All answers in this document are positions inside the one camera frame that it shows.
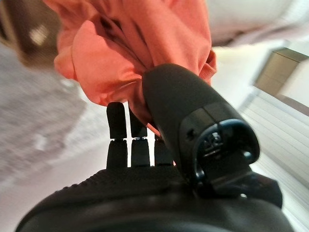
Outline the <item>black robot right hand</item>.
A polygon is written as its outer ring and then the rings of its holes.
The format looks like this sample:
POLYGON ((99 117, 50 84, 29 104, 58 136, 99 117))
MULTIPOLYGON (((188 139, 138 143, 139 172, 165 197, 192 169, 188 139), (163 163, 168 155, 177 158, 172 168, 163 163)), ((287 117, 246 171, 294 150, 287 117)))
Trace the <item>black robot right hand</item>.
POLYGON ((176 64, 142 77, 162 140, 150 166, 145 139, 125 167, 124 110, 108 106, 105 170, 32 208, 18 232, 291 232, 278 182, 253 172, 260 155, 251 126, 212 87, 176 64))

